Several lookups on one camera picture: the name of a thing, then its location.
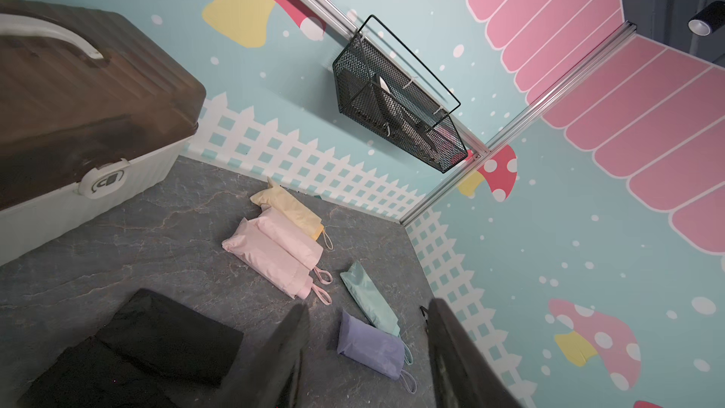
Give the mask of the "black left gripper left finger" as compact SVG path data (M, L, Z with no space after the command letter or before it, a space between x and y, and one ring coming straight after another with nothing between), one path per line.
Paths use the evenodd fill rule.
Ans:
M296 304L252 360L247 373L215 399L216 407L300 407L310 313Z

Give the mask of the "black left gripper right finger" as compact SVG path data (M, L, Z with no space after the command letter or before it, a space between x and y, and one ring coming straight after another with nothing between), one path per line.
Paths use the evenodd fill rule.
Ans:
M428 307L430 370L438 407L519 408L441 298Z

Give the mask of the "lilac sleeved umbrella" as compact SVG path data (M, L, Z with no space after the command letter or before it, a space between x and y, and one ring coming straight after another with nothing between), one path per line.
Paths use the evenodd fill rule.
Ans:
M401 339L342 313L337 353L379 374L401 381L410 394L417 393L417 381L404 369L405 346Z

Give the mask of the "black umbrella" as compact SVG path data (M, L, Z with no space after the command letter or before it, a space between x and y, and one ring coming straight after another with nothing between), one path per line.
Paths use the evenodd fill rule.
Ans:
M20 407L173 407L145 372L94 337L66 349L21 396Z

